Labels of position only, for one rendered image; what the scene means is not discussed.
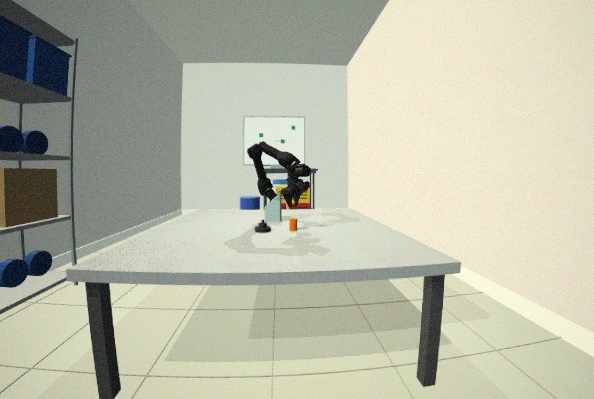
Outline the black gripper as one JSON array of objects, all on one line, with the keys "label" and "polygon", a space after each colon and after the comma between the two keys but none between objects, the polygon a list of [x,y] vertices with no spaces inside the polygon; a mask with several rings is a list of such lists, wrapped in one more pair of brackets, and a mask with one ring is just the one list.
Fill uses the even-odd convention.
[{"label": "black gripper", "polygon": [[283,195],[284,199],[286,200],[288,207],[291,208],[292,197],[294,199],[295,205],[298,205],[300,195],[304,191],[297,188],[297,186],[295,187],[296,181],[299,181],[298,177],[288,177],[288,179],[286,179],[286,181],[288,181],[288,187],[282,188],[281,194]]}]

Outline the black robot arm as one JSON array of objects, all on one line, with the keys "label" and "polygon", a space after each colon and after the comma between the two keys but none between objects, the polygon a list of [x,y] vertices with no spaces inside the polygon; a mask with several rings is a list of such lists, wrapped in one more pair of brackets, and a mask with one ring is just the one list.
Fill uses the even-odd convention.
[{"label": "black robot arm", "polygon": [[[304,163],[300,164],[301,161],[298,158],[296,158],[292,153],[286,151],[279,151],[278,149],[266,144],[266,142],[264,141],[261,141],[258,144],[255,143],[252,146],[250,146],[247,149],[247,154],[253,160],[256,169],[256,173],[258,176],[257,186],[259,193],[261,196],[265,194],[267,198],[270,200],[270,202],[278,194],[276,194],[271,189],[273,187],[271,180],[266,177],[261,160],[262,152],[275,158],[281,166],[285,167],[288,170],[288,177],[308,177],[311,173],[310,167],[305,165]],[[292,163],[294,164],[291,165]],[[302,182],[301,179],[299,179],[299,181],[296,181],[295,183],[295,187],[296,186],[302,191],[307,191],[308,188],[310,188],[310,183],[308,181]]]}]

